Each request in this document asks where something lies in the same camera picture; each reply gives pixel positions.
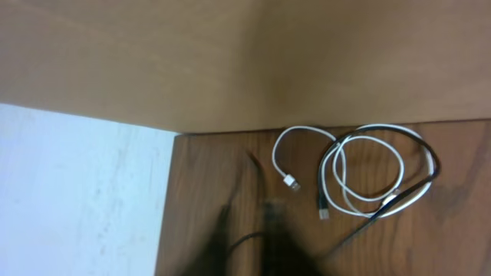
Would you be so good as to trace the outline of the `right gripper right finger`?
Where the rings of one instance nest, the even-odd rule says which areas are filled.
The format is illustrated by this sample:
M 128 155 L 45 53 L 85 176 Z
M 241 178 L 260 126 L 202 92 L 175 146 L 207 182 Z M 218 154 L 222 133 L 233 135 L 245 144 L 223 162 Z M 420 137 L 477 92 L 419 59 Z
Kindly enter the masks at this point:
M 260 275 L 323 275 L 316 261 L 301 246 L 288 227 L 283 205 L 278 202 L 266 202 L 263 206 L 263 223 Z

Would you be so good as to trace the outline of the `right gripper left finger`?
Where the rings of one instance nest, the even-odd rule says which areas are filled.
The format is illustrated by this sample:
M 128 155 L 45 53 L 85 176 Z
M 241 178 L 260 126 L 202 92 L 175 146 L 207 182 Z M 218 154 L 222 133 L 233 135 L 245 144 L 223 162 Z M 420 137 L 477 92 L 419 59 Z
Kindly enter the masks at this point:
M 181 272 L 182 276 L 226 276 L 229 250 L 229 215 L 224 205 L 208 238 Z

